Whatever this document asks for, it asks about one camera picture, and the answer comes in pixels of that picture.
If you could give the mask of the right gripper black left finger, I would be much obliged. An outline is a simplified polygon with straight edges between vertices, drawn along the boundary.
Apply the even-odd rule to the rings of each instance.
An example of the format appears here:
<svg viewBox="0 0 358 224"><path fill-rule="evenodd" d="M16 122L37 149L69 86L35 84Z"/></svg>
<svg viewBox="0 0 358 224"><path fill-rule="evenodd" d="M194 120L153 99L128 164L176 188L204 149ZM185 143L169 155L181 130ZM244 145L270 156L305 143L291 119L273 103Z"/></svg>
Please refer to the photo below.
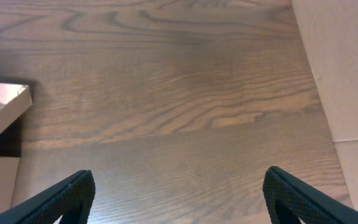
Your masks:
<svg viewBox="0 0 358 224"><path fill-rule="evenodd" d="M0 213L0 224L87 224L96 192L90 170L79 170L21 204Z"/></svg>

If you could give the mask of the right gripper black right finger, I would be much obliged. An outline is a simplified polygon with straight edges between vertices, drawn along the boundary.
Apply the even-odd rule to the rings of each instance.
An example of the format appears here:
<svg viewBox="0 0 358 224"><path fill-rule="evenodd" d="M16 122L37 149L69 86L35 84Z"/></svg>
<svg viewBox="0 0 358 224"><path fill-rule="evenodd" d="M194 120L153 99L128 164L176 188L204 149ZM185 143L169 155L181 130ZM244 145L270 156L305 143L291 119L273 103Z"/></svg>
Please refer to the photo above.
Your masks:
<svg viewBox="0 0 358 224"><path fill-rule="evenodd" d="M358 224L358 211L277 166L268 168L262 190L273 224Z"/></svg>

